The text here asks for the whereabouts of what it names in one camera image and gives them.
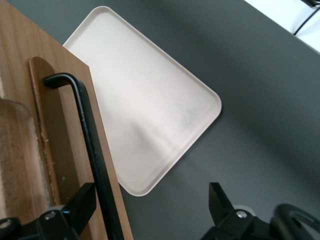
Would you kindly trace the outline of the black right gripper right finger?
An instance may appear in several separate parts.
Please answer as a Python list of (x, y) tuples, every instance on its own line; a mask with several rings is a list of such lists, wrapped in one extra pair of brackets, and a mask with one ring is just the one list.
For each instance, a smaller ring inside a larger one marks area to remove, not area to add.
[(203, 240), (269, 240), (270, 226), (244, 209), (234, 208), (221, 185), (209, 184), (208, 206), (214, 226)]

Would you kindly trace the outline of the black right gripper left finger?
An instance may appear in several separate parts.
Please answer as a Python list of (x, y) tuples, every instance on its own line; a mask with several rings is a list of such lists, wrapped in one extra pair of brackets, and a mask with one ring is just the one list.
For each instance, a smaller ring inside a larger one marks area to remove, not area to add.
[(33, 224), (28, 240), (79, 240), (97, 207), (94, 183), (85, 183), (60, 209), (51, 209)]

